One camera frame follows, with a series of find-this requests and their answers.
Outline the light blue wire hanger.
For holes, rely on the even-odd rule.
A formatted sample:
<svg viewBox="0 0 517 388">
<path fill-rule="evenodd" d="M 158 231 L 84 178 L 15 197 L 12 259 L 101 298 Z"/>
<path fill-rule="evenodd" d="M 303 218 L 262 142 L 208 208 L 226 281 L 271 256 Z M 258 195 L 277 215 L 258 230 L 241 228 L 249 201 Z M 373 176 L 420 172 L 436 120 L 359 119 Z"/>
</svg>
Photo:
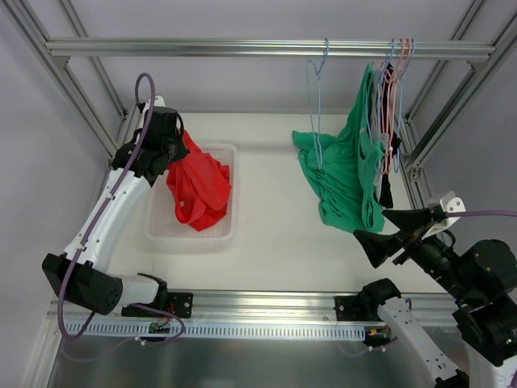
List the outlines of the light blue wire hanger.
<svg viewBox="0 0 517 388">
<path fill-rule="evenodd" d="M 323 150 L 321 144 L 322 132 L 322 73 L 329 55 L 330 41 L 324 38 L 324 50 L 319 63 L 307 60 L 305 67 L 305 79 L 307 100 L 309 106 L 309 121 L 313 136 L 313 147 L 317 159 L 317 167 L 323 166 Z"/>
</svg>

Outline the red tank top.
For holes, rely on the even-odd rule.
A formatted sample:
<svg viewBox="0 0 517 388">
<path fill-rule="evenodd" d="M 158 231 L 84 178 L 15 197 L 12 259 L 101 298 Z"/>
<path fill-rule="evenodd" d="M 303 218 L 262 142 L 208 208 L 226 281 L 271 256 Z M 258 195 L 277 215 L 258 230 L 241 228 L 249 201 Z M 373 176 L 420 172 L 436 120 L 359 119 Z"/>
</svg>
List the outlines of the red tank top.
<svg viewBox="0 0 517 388">
<path fill-rule="evenodd" d="M 166 185 L 174 198 L 178 222 L 200 232 L 222 220 L 228 209 L 232 184 L 230 169 L 200 147 L 185 133 L 190 153 L 171 163 Z"/>
</svg>

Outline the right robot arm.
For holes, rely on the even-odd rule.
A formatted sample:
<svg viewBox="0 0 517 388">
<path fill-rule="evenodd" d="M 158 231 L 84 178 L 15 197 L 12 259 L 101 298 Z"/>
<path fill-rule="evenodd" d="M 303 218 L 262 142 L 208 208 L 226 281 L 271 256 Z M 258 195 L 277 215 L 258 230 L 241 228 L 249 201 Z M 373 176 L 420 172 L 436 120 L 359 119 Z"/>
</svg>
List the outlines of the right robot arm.
<svg viewBox="0 0 517 388">
<path fill-rule="evenodd" d="M 389 279 L 365 285 L 345 311 L 385 323 L 393 338 L 428 373 L 431 387 L 514 387 L 516 385 L 516 258 L 497 239 L 475 243 L 463 255 L 437 238 L 448 221 L 468 216 L 453 205 L 417 210 L 385 210 L 398 231 L 375 234 L 355 230 L 369 262 L 380 267 L 388 258 L 401 265 L 412 259 L 454 300 L 452 317 L 468 354 L 469 370 L 453 363 L 413 316 L 408 300 Z"/>
</svg>

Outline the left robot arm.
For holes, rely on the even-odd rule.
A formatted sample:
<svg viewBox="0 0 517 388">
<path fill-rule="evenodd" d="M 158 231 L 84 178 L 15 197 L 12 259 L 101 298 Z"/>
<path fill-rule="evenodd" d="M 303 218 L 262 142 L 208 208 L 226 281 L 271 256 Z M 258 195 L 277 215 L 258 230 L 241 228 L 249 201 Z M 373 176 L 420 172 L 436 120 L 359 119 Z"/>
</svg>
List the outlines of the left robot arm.
<svg viewBox="0 0 517 388">
<path fill-rule="evenodd" d="M 136 206 L 172 162 L 188 154 L 177 110 L 144 108 L 147 129 L 137 129 L 111 163 L 103 193 L 74 240 L 60 255 L 48 254 L 42 269 L 57 297 L 96 314 L 140 304 L 150 316 L 168 306 L 166 283 L 151 275 L 108 274 L 117 240 Z"/>
</svg>

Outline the green tank top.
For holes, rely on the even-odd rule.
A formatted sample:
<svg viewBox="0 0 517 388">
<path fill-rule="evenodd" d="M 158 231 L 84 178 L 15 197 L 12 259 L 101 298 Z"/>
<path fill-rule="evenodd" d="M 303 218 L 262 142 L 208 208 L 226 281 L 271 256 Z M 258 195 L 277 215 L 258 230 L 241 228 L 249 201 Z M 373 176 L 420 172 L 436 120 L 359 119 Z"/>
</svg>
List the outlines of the green tank top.
<svg viewBox="0 0 517 388">
<path fill-rule="evenodd" d="M 376 198 L 375 178 L 384 152 L 368 134 L 369 110 L 376 71 L 366 65 L 354 105 L 337 135 L 322 134 L 322 165 L 312 133 L 292 132 L 298 160 L 309 186 L 319 199 L 318 211 L 327 226 L 352 233 L 379 233 L 385 227 Z"/>
</svg>

